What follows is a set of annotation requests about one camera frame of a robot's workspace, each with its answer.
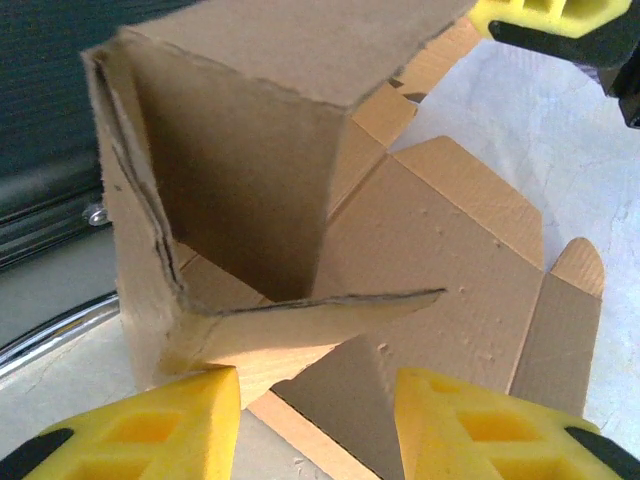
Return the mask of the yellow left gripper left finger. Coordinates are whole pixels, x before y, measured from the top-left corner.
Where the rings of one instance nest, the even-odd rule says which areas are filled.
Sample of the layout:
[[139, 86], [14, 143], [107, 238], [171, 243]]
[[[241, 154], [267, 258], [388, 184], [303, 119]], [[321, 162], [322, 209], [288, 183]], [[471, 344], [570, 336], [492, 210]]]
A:
[[58, 422], [1, 461], [4, 479], [228, 479], [238, 374], [212, 370]]

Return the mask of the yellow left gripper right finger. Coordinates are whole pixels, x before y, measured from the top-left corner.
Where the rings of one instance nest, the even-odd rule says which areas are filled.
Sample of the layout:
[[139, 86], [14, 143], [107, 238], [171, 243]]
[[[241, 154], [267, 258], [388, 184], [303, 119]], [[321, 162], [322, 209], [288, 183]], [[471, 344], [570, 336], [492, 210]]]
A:
[[639, 461], [592, 423], [422, 368], [397, 372], [407, 479], [636, 479]]

